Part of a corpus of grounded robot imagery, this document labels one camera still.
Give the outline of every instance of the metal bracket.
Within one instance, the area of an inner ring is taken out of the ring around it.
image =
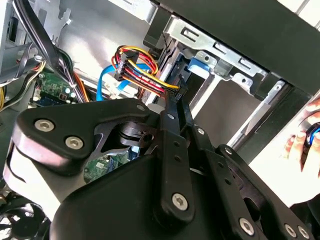
[[[221,145],[216,152],[226,159],[235,181],[241,180],[239,189],[242,198],[250,198],[259,209],[260,222],[268,239],[305,240],[300,229],[303,229],[304,232],[308,232],[309,229],[233,149],[227,145]],[[309,239],[314,239],[311,232],[308,235],[311,236]]]
[[[71,23],[71,9],[67,8],[62,18],[59,18],[60,0],[35,0],[33,10],[53,44],[58,45],[62,28]]]
[[[205,50],[214,54],[251,77],[256,74],[267,74],[266,71],[253,64],[245,57],[242,57],[214,38],[206,35],[194,26],[174,15],[171,16],[164,32],[169,34],[173,39],[176,39],[192,49]]]

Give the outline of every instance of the orange wire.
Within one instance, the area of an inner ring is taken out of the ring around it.
[[[135,85],[137,85],[137,86],[139,86],[140,88],[142,88],[142,89],[144,89],[144,90],[147,90],[147,91],[149,91],[149,92],[157,95],[158,97],[160,97],[160,94],[159,94],[159,93],[151,90],[150,88],[148,88],[148,87],[146,87],[146,86],[143,86],[142,84],[140,84],[140,83],[138,83],[138,82],[135,82],[135,81],[131,80],[130,78],[128,78],[128,77],[126,77],[126,76],[123,76],[123,79],[125,79],[125,80],[127,80],[127,81],[129,81],[129,82],[131,82],[131,83],[133,83],[133,84],[135,84]]]
[[[116,68],[116,65],[115,65],[115,56],[113,56],[113,57],[111,58],[111,64],[112,64],[114,70],[117,71],[117,68]]]
[[[82,92],[83,92],[83,95],[84,95],[84,98],[86,100],[86,102],[90,102],[89,98],[88,98],[88,95],[87,95],[87,92],[86,92],[86,89],[85,89],[85,85],[84,85],[84,82],[81,81],[80,77],[78,76],[78,74],[74,73],[74,76],[75,76],[75,79],[77,81],[77,83],[79,84]]]

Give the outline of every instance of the silver metal panel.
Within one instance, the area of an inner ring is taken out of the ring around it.
[[[257,73],[262,75],[266,74],[266,72],[257,65],[174,15],[171,16],[164,32],[194,50],[206,50],[216,55],[251,77]]]
[[[107,0],[64,0],[71,9],[71,24],[61,32],[59,47],[74,61],[74,67],[94,79],[111,64],[120,45],[139,46],[149,24]]]
[[[140,20],[151,23],[157,7],[149,0],[109,0]]]
[[[3,64],[3,58],[6,49],[7,30],[9,25],[9,19],[12,15],[13,8],[11,1],[0,1],[0,73]]]

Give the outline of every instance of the electronic component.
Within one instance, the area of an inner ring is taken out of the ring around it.
[[[104,155],[97,159],[90,160],[84,168],[84,181],[86,183],[92,182],[128,162],[127,152],[114,156]]]
[[[44,71],[37,81],[36,88],[30,100],[31,106],[47,107],[77,103],[76,95],[71,92],[68,83],[54,73]]]

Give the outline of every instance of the silver screw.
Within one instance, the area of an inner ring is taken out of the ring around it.
[[[282,88],[282,86],[281,86],[280,84],[278,84],[278,85],[275,86],[275,89],[276,89],[276,90],[280,90],[281,88]]]
[[[171,115],[170,113],[167,114],[169,118],[171,118],[172,120],[175,119],[175,116]]]
[[[302,236],[304,236],[306,239],[310,238],[309,234],[301,226],[298,226],[298,229],[299,229],[299,232],[302,234]]]
[[[181,195],[180,193],[173,194],[172,202],[176,206],[176,208],[181,211],[185,211],[188,208],[187,199],[183,195]]]
[[[205,135],[205,131],[201,128],[198,128],[198,132],[201,134],[201,135]]]
[[[144,111],[145,110],[145,108],[143,107],[143,106],[141,106],[141,105],[137,105],[136,106],[139,110],[141,110],[141,111]]]
[[[50,132],[55,128],[55,125],[46,119],[40,119],[34,123],[36,129],[42,132]]]
[[[65,140],[65,145],[68,148],[79,150],[84,146],[84,142],[76,136],[70,136]]]
[[[242,230],[248,234],[249,236],[253,236],[255,234],[254,227],[251,225],[251,223],[245,219],[245,218],[240,218],[239,219],[239,224]]]
[[[232,151],[228,147],[225,147],[224,150],[226,151],[227,154],[230,154],[230,155],[232,154]]]
[[[288,234],[290,234],[291,237],[293,237],[293,238],[297,237],[295,230],[293,230],[293,228],[290,225],[285,224],[284,227],[285,227],[285,230],[288,232]]]

